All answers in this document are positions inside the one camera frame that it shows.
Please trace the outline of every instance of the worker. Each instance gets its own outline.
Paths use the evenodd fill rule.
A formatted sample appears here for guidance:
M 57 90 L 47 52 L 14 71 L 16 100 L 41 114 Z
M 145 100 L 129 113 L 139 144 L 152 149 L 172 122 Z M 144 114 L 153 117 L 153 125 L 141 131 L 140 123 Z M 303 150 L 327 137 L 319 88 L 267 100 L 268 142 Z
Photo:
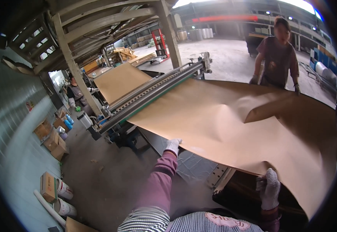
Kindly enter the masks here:
M 256 49 L 259 54 L 256 57 L 255 71 L 250 84 L 257 85 L 259 83 L 261 62 L 265 59 L 264 71 L 260 75 L 260 85 L 284 89 L 287 83 L 288 69 L 290 69 L 295 92 L 299 95 L 300 87 L 297 81 L 299 66 L 295 49 L 289 42 L 291 27 L 287 20 L 280 16 L 275 18 L 274 34 L 275 36 L 264 38 Z
M 77 81 L 73 77 L 72 73 L 69 73 L 69 79 L 70 79 L 70 85 L 67 88 L 67 96 L 69 98 L 69 103 L 72 108 L 75 108 L 76 106 L 81 107 L 81 110 L 84 110 L 84 112 L 88 116 L 92 116 L 93 110 L 91 109 L 91 106 L 88 104 L 86 98 L 83 96 L 83 93 L 81 89 L 79 88 Z M 99 91 L 98 88 L 87 88 L 90 92 L 96 92 Z
M 261 223 L 252 224 L 208 211 L 180 216 L 170 221 L 171 178 L 177 169 L 177 155 L 181 139 L 167 141 L 163 155 L 154 166 L 147 183 L 132 212 L 118 227 L 118 232 L 226 232 L 226 231 L 269 231 L 279 230 L 278 194 L 281 183 L 273 169 L 263 177 L 256 178 L 256 190 L 261 198 Z

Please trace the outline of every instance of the cardboard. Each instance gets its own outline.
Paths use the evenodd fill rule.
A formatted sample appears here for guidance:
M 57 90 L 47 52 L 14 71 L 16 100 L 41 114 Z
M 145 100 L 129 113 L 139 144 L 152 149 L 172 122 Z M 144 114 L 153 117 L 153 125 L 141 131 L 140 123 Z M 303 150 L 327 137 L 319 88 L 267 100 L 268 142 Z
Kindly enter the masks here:
M 94 82 L 110 105 L 150 79 L 150 76 L 126 62 L 101 74 Z
M 65 223 L 65 232 L 98 232 L 87 225 L 83 225 L 82 223 L 77 222 L 76 220 L 67 217 L 67 221 Z
M 52 126 L 48 122 L 47 118 L 44 119 L 34 130 L 34 133 L 38 136 L 39 140 L 42 140 L 51 132 Z
M 52 129 L 50 136 L 43 144 L 49 151 L 54 151 L 57 148 L 59 145 L 59 133 L 55 130 L 55 128 Z
M 58 128 L 59 126 L 62 126 L 65 129 L 65 132 L 69 132 L 69 128 L 64 123 L 64 120 L 66 119 L 66 114 L 67 113 L 62 109 L 59 118 L 54 121 L 54 127 Z
M 51 155 L 55 157 L 55 159 L 57 159 L 58 161 L 61 161 L 61 158 L 63 157 L 64 153 L 69 154 L 69 148 L 67 147 L 64 140 L 61 137 L 59 137 L 58 146 L 56 146 L 56 148 L 53 151 L 51 151 Z
M 39 191 L 42 197 L 49 203 L 57 201 L 56 178 L 48 172 L 41 176 L 41 187 Z
M 272 167 L 308 218 L 336 171 L 334 109 L 292 91 L 188 79 L 128 121 L 249 174 Z

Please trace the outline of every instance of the concrete floor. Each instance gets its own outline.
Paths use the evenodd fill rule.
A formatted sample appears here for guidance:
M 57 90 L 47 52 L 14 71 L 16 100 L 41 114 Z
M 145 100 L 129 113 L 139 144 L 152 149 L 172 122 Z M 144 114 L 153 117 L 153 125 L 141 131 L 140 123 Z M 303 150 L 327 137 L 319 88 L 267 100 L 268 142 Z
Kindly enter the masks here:
M 188 58 L 198 57 L 200 52 L 210 53 L 213 73 L 206 75 L 206 79 L 248 82 L 253 75 L 255 58 L 249 56 L 245 41 L 208 39 L 181 43 L 178 47 L 183 63 L 189 62 Z M 136 55 L 151 52 L 155 52 L 155 47 L 135 50 Z M 297 57 L 299 61 L 309 63 L 308 54 L 297 52 Z M 146 63 L 139 68 L 168 72 L 172 70 L 172 64 L 167 60 L 158 65 Z M 301 67 L 299 82 L 302 93 L 334 107 L 334 98 L 308 77 Z M 291 78 L 287 89 L 293 90 Z M 75 116 L 72 118 L 74 127 L 66 139 L 70 155 L 63 158 L 61 168 L 64 182 L 74 189 L 73 199 L 67 202 L 76 207 L 78 221 L 99 231 L 115 231 L 133 208 L 139 189 L 158 156 L 149 149 L 144 153 L 143 160 L 139 160 L 129 148 L 119 149 L 103 138 L 94 141 Z M 140 137 L 138 145 L 144 144 Z M 189 186 L 176 175 L 172 182 L 170 214 L 184 206 L 219 207 L 211 196 L 212 191 L 204 183 Z

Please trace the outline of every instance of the white plastic bucket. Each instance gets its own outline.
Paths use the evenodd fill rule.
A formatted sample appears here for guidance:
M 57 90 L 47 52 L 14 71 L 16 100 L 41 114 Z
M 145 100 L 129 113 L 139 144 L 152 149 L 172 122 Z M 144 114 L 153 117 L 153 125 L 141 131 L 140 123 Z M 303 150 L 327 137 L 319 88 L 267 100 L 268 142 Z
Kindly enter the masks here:
M 60 179 L 56 179 L 57 195 L 68 200 L 73 198 L 73 189 Z
M 57 201 L 52 205 L 54 211 L 56 211 L 60 216 L 64 217 L 75 217 L 77 216 L 77 210 L 75 207 L 63 199 L 58 198 Z

